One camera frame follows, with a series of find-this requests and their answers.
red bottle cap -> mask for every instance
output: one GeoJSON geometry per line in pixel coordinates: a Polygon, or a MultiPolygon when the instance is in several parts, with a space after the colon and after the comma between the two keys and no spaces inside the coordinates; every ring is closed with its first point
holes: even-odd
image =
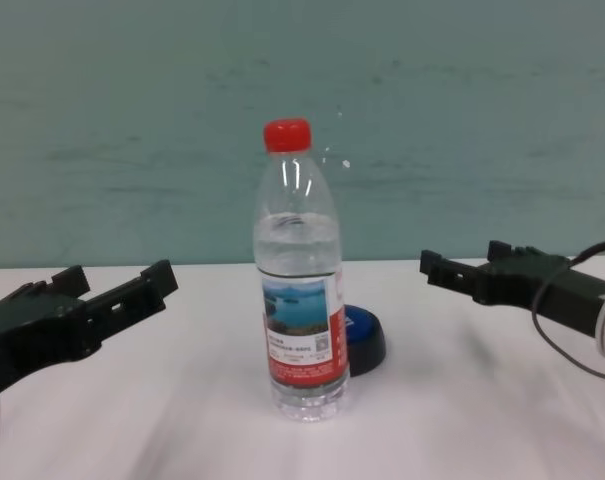
{"type": "Polygon", "coordinates": [[[300,152],[311,148],[311,126],[304,118],[283,118],[264,126],[269,153],[300,152]]]}

bottle bottom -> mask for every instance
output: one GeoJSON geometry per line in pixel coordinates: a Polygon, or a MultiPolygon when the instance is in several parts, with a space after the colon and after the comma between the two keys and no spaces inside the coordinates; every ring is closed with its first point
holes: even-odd
{"type": "Polygon", "coordinates": [[[291,420],[319,422],[344,410],[347,401],[349,369],[335,382],[316,388],[299,388],[271,380],[276,407],[291,420]]]}

barcode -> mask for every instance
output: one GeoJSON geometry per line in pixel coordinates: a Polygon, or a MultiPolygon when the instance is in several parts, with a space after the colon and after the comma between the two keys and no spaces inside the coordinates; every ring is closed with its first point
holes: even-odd
{"type": "Polygon", "coordinates": [[[329,349],[329,336],[322,335],[319,337],[315,337],[315,351],[316,352],[324,352],[329,349]]]}

water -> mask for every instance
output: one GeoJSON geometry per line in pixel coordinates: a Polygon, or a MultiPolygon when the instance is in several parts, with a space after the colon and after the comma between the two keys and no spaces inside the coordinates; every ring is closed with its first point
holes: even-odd
{"type": "MultiPolygon", "coordinates": [[[[255,226],[254,253],[258,268],[270,275],[333,274],[341,262],[338,223],[318,213],[278,213],[264,217],[255,226]]],[[[289,418],[301,421],[330,418],[343,407],[348,376],[347,368],[341,378],[316,388],[291,387],[272,380],[273,398],[289,418]]]]}

red label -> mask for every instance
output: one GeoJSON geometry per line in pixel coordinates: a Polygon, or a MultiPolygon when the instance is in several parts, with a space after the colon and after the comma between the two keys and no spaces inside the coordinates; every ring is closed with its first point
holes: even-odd
{"type": "MultiPolygon", "coordinates": [[[[266,320],[265,329],[268,335],[266,320]]],[[[301,387],[323,385],[339,379],[348,368],[344,307],[329,317],[329,333],[330,360],[315,365],[289,365],[269,357],[271,376],[280,383],[301,387]]]]}

